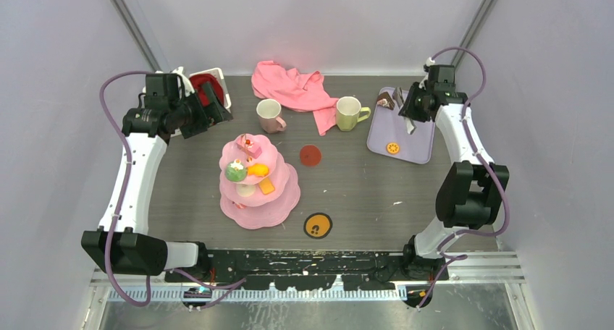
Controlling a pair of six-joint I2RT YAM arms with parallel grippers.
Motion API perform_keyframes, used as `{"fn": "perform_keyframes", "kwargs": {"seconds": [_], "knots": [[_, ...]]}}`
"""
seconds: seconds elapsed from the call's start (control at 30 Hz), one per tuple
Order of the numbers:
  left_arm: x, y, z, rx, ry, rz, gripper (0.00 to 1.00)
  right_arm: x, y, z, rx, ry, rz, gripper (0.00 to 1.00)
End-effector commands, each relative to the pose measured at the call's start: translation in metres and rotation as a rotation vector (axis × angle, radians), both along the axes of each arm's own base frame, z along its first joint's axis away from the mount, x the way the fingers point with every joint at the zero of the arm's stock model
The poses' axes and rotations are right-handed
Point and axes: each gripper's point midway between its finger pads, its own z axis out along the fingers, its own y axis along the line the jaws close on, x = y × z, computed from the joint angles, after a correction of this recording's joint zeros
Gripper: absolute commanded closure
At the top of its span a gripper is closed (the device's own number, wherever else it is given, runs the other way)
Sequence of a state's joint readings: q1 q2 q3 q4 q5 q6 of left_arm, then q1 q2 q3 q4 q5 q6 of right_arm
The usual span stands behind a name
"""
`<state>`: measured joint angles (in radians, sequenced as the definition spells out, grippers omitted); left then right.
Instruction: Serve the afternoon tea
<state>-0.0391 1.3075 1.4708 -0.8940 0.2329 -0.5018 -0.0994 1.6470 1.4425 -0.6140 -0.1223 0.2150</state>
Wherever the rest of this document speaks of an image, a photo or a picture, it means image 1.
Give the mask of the chocolate cake slice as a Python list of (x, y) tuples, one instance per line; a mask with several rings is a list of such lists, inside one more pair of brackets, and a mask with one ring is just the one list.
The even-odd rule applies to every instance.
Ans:
[(395, 108), (395, 101), (388, 91), (384, 91), (377, 96), (377, 106), (393, 110)]

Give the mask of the pink cherry cake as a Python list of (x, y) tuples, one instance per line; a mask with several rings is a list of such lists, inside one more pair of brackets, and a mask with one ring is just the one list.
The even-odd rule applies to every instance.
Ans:
[(247, 134), (240, 135), (235, 142), (238, 148), (245, 153), (248, 158), (258, 158), (262, 153), (261, 146)]

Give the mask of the green frog macaron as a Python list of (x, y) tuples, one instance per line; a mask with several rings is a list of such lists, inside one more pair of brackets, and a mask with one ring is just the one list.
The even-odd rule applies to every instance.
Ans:
[(224, 175), (231, 182), (242, 182), (248, 176), (248, 168), (240, 159), (235, 159), (226, 165)]

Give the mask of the pink mug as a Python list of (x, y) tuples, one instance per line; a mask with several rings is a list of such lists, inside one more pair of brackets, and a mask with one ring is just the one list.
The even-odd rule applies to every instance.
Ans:
[(269, 134), (284, 132), (287, 123), (282, 118), (282, 105), (274, 99), (262, 99), (256, 106), (261, 128)]

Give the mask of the green mug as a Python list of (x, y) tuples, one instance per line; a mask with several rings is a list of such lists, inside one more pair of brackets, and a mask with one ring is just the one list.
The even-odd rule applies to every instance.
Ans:
[(353, 96), (344, 96), (336, 103), (336, 125), (344, 132), (351, 131), (359, 122), (371, 116), (371, 109), (363, 107)]

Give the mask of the orange fish-shaped cookie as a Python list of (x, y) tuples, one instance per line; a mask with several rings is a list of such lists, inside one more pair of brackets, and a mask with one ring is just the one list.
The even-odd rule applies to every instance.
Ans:
[(269, 175), (269, 167), (266, 164), (253, 164), (247, 167), (248, 176), (266, 177)]

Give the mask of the white round cake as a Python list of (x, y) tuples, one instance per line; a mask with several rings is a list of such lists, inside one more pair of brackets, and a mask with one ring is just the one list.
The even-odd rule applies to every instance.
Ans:
[(242, 198), (248, 198), (252, 196), (256, 192), (255, 185), (244, 185), (244, 184), (236, 184), (235, 190), (237, 195)]

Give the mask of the pink three-tier dessert stand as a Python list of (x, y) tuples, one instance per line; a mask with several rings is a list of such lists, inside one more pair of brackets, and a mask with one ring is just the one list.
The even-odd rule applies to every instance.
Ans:
[[(240, 135), (224, 145), (219, 160), (220, 208), (225, 216), (244, 229), (274, 227), (290, 215), (300, 200), (298, 174), (267, 136), (244, 134), (252, 137), (261, 146), (262, 153), (258, 158), (248, 158), (236, 145), (235, 141)], [(247, 167), (253, 164), (266, 164), (270, 171), (266, 177), (273, 182), (275, 191), (269, 195), (264, 195), (260, 191), (258, 183), (266, 177), (247, 176), (242, 182), (227, 180), (224, 175), (225, 167), (235, 159), (240, 159)], [(236, 184), (255, 185), (256, 192), (248, 198), (242, 198), (237, 195)], [(234, 203), (242, 203), (247, 208), (239, 209)]]

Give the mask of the orange wafer bar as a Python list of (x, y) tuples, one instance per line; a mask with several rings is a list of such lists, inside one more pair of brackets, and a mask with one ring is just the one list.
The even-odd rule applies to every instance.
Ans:
[(258, 183), (258, 187), (264, 195), (269, 195), (275, 191), (275, 186), (269, 177), (262, 179)]

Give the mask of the metal serving tongs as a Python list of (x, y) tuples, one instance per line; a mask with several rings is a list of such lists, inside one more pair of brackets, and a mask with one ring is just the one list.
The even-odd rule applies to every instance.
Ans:
[(399, 109), (398, 115), (404, 119), (407, 133), (412, 135), (416, 126), (411, 119), (404, 115), (404, 104), (405, 104), (405, 94), (403, 93), (403, 89), (401, 87), (396, 87), (392, 93), (392, 99), (395, 102), (396, 106)]

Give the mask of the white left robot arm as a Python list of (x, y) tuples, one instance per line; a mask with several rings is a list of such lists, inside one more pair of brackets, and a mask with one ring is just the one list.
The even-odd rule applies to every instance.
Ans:
[(232, 103), (219, 68), (184, 75), (147, 73), (138, 105), (122, 123), (112, 123), (122, 143), (122, 158), (109, 205), (81, 246), (104, 272), (157, 276), (182, 269), (193, 281), (211, 272), (202, 242), (168, 242), (148, 235), (148, 211), (159, 165), (171, 136), (185, 139), (232, 120)]

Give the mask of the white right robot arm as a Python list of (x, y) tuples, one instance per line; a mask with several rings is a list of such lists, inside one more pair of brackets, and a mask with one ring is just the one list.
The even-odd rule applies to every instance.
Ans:
[(424, 71), (398, 114), (410, 133), (421, 123), (434, 123), (451, 166), (436, 196), (434, 219), (404, 247), (402, 270), (413, 280), (444, 264), (445, 251), (460, 236), (495, 222), (509, 180), (508, 168), (497, 165), (479, 139), (471, 99), (456, 89), (455, 67), (429, 62)]

